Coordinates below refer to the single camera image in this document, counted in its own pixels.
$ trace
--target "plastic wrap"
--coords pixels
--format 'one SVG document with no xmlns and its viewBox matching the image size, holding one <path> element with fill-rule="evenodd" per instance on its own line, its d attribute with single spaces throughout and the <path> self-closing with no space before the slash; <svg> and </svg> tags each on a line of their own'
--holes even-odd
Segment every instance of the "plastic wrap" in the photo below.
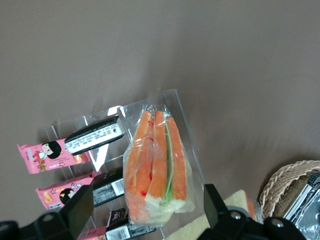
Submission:
<svg viewBox="0 0 320 240">
<path fill-rule="evenodd" d="M 129 222 L 128 209 L 123 207 L 112 211 L 105 230 L 107 240 L 137 238 L 156 231 L 154 226 L 140 226 Z"/>
<path fill-rule="evenodd" d="M 42 144 L 18 145 L 17 147 L 30 174 L 38 174 L 90 161 L 86 152 L 71 155 L 65 148 L 64 139 Z"/>
<path fill-rule="evenodd" d="M 93 205 L 98 207 L 124 195 L 122 166 L 99 174 L 92 183 Z"/>
<path fill-rule="evenodd" d="M 308 240 L 320 240 L 320 184 L 308 195 L 293 222 Z"/>
<path fill-rule="evenodd" d="M 192 212 L 192 169 L 175 120 L 165 105 L 145 106 L 123 156 L 125 200 L 132 223 L 165 224 Z"/>
<path fill-rule="evenodd" d="M 189 224 L 205 213 L 203 196 L 205 182 L 204 175 L 197 156 L 197 149 L 193 143 L 188 125 L 188 119 L 185 115 L 179 92 L 176 89 L 165 90 L 157 95 L 152 95 L 137 102 L 131 102 L 128 105 L 113 106 L 100 112 L 83 115 L 66 122 L 59 122 L 58 124 L 48 126 L 45 129 L 48 141 L 56 141 L 59 139 L 65 139 L 70 136 L 70 134 L 86 126 L 109 118 L 110 116 L 119 115 L 121 125 L 125 131 L 125 134 L 121 139 L 88 151 L 87 153 L 90 161 L 85 164 L 62 167 L 55 171 L 55 174 L 60 177 L 64 176 L 66 180 L 89 174 L 93 170 L 107 173 L 112 169 L 123 165 L 124 152 L 126 151 L 128 145 L 133 141 L 133 137 L 137 128 L 137 122 L 140 119 L 142 109 L 146 109 L 144 107 L 146 105 L 150 106 L 155 104 L 165 105 L 169 109 L 178 126 L 179 134 L 183 142 L 188 161 L 192 168 L 192 177 L 190 179 L 192 179 L 193 182 L 188 182 L 188 184 L 193 184 L 194 188 L 190 187 L 193 192 L 192 194 L 188 193 L 188 196 L 190 195 L 194 197 L 192 198 L 191 202 L 194 203 L 195 208 L 192 212 L 186 212 L 184 214 L 174 213 L 167 224 L 159 226 L 157 231 L 150 232 L 147 235 L 136 238 L 139 240 L 165 239 L 172 233 L 176 232 L 183 226 Z M 117 199 L 95 207 L 85 229 L 91 230 L 105 226 L 108 222 L 110 212 L 125 206 L 125 197 L 120 196 Z"/>
<path fill-rule="evenodd" d="M 95 173 L 79 176 L 67 181 L 59 182 L 44 189 L 37 188 L 43 206 L 47 210 L 62 208 L 83 185 L 90 185 Z"/>
<path fill-rule="evenodd" d="M 255 221 L 260 224 L 264 224 L 264 219 L 262 217 L 262 209 L 258 201 L 253 202 L 254 212 L 255 212 Z"/>
</svg>

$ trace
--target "food package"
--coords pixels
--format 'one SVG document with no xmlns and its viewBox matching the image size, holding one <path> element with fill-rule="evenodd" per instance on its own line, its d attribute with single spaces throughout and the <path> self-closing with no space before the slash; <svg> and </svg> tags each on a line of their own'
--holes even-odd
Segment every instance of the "food package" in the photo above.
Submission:
<svg viewBox="0 0 320 240">
<path fill-rule="evenodd" d="M 106 227 L 102 226 L 87 231 L 82 231 L 77 240 L 106 240 Z"/>
<path fill-rule="evenodd" d="M 63 182 L 56 183 L 44 189 L 37 188 L 42 204 L 47 210 L 63 208 L 83 185 L 90 185 L 94 173 L 72 178 Z"/>
<path fill-rule="evenodd" d="M 306 188 L 299 195 L 301 201 L 295 201 L 299 207 L 290 221 L 307 240 L 320 240 L 320 172 L 308 177 Z"/>
<path fill-rule="evenodd" d="M 97 175 L 92 183 L 93 205 L 98 207 L 124 195 L 123 167 Z"/>
<path fill-rule="evenodd" d="M 129 222 L 128 209 L 120 208 L 110 213 L 105 230 L 107 240 L 126 240 L 140 237 L 157 230 L 154 226 L 140 226 Z"/>
<path fill-rule="evenodd" d="M 192 169 L 178 126 L 163 105 L 145 107 L 123 156 L 129 217 L 139 225 L 165 224 L 173 213 L 192 212 Z"/>
<path fill-rule="evenodd" d="M 42 144 L 18 145 L 19 152 L 30 174 L 60 169 L 90 161 L 86 152 L 71 155 L 65 148 L 65 139 L 49 141 Z"/>
</svg>

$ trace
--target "wicker basket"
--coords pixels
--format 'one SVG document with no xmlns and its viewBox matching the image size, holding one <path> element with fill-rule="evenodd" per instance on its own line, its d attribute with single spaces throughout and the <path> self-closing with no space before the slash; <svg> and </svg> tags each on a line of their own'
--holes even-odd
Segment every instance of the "wicker basket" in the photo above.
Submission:
<svg viewBox="0 0 320 240">
<path fill-rule="evenodd" d="M 275 209 L 281 207 L 279 205 L 282 197 L 296 180 L 299 181 L 302 176 L 309 176 L 315 172 L 320 172 L 320 161 L 298 161 L 276 171 L 265 185 L 259 198 L 263 219 L 274 216 Z"/>
</svg>

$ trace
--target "plastic bag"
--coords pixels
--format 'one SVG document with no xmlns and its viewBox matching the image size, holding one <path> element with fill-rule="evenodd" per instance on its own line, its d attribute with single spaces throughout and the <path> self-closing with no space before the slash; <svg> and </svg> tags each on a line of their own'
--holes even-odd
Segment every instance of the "plastic bag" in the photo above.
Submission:
<svg viewBox="0 0 320 240">
<path fill-rule="evenodd" d="M 65 148 L 65 139 L 49 141 L 42 144 L 17 145 L 30 174 L 60 169 L 90 161 L 86 152 L 71 155 Z"/>
<path fill-rule="evenodd" d="M 320 240 L 320 184 L 310 191 L 295 216 L 293 223 L 307 240 Z"/>
<path fill-rule="evenodd" d="M 47 210 L 63 208 L 83 185 L 90 185 L 95 177 L 95 172 L 75 177 L 67 181 L 58 182 L 46 188 L 37 188 L 43 206 Z"/>
<path fill-rule="evenodd" d="M 127 240 L 156 231 L 154 226 L 139 226 L 129 222 L 128 209 L 111 211 L 105 235 L 108 240 Z"/>
<path fill-rule="evenodd" d="M 123 156 L 124 195 L 132 223 L 160 225 L 192 212 L 192 169 L 164 105 L 145 107 Z"/>
</svg>

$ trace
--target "snack wrapper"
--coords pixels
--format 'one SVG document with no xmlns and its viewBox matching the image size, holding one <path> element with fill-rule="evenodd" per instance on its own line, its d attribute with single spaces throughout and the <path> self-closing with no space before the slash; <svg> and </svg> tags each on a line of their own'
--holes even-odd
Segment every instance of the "snack wrapper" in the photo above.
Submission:
<svg viewBox="0 0 320 240">
<path fill-rule="evenodd" d="M 77 240 L 106 240 L 106 228 L 107 226 L 102 226 L 83 231 L 80 233 Z"/>
<path fill-rule="evenodd" d="M 35 145 L 18 145 L 28 172 L 30 174 L 38 174 L 90 161 L 86 152 L 75 156 L 71 155 L 65 149 L 64 140 L 59 139 Z"/>
<path fill-rule="evenodd" d="M 93 177 L 94 173 L 90 173 L 56 183 L 44 189 L 37 188 L 35 191 L 45 209 L 52 210 L 63 208 L 67 201 L 76 194 L 81 186 L 91 184 Z"/>
<path fill-rule="evenodd" d="M 124 196 L 130 221 L 165 224 L 195 208 L 192 169 L 174 118 L 164 105 L 145 107 L 123 156 Z"/>
<path fill-rule="evenodd" d="M 156 231 L 154 226 L 140 226 L 129 222 L 128 209 L 120 208 L 110 213 L 105 230 L 107 240 L 126 240 L 137 238 Z"/>
<path fill-rule="evenodd" d="M 91 185 L 95 207 L 123 196 L 125 192 L 122 166 L 97 175 Z"/>
</svg>

